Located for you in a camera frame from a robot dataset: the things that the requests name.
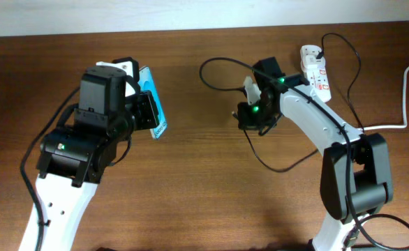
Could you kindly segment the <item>blue Galaxy S25 smartphone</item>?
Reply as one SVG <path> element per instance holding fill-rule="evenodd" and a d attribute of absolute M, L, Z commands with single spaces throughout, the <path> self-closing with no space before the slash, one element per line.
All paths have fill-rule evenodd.
<path fill-rule="evenodd" d="M 149 131 L 153 139 L 160 139 L 163 133 L 168 129 L 168 122 L 163 111 L 161 99 L 159 97 L 154 78 L 148 66 L 143 66 L 139 70 L 141 92 L 149 96 L 149 111 L 151 122 Z"/>

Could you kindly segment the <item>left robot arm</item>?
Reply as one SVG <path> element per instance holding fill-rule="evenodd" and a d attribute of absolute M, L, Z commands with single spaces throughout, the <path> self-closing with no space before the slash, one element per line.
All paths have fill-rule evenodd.
<path fill-rule="evenodd" d="M 65 100 L 26 151 L 40 146 L 38 175 L 32 183 L 20 174 L 33 206 L 20 250 L 70 250 L 77 228 L 95 195 L 107 167 L 122 159 L 120 142 L 130 144 L 136 130 L 161 125 L 161 105 L 148 67 L 128 63 L 98 62 L 83 74 L 77 103 Z"/>

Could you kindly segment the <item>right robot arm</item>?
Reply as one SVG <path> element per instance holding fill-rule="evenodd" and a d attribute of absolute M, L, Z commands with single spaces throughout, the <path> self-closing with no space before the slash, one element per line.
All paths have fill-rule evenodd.
<path fill-rule="evenodd" d="M 239 129 L 265 135 L 285 117 L 305 133 L 323 156 L 320 196 L 327 212 L 306 249 L 351 250 L 363 224 L 393 200 L 387 142 L 346 123 L 303 75 L 285 75 L 274 57 L 250 69 L 253 76 L 244 82 L 247 100 L 237 106 Z"/>

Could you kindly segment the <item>white USB charger adapter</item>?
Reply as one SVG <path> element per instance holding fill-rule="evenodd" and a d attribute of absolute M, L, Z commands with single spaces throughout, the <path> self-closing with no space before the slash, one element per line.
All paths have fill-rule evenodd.
<path fill-rule="evenodd" d="M 326 61 L 322 56 L 319 59 L 317 56 L 322 49 L 317 45 L 303 45 L 299 51 L 301 57 L 301 68 L 307 73 L 308 71 L 325 69 Z"/>

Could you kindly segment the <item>white power strip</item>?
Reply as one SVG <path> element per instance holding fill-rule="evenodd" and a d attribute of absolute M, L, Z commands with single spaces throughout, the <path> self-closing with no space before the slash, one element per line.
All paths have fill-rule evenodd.
<path fill-rule="evenodd" d="M 305 78 L 309 81 L 310 85 L 315 89 L 315 92 L 319 99 L 323 102 L 331 100 L 332 95 L 329 87 L 327 71 L 325 69 L 313 70 L 304 73 Z"/>

